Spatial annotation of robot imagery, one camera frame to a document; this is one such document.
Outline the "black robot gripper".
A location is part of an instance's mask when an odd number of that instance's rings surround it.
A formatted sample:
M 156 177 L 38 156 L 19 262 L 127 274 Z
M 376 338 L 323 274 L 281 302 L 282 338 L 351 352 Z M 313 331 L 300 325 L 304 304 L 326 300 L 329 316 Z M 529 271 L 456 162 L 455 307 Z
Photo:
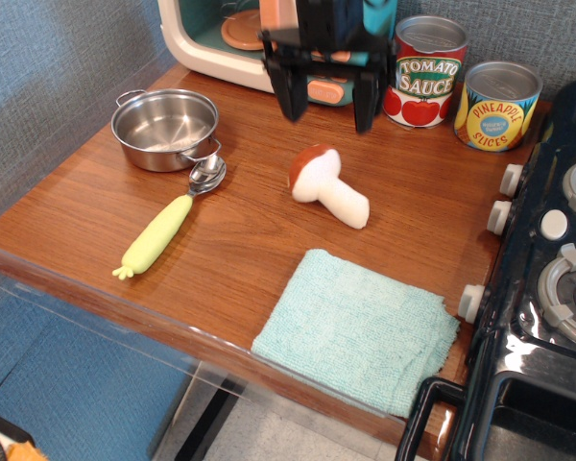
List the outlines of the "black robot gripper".
M 355 129 L 368 132 L 392 72 L 396 2 L 262 1 L 260 20 L 262 61 L 282 114 L 303 116 L 308 75 L 355 79 Z

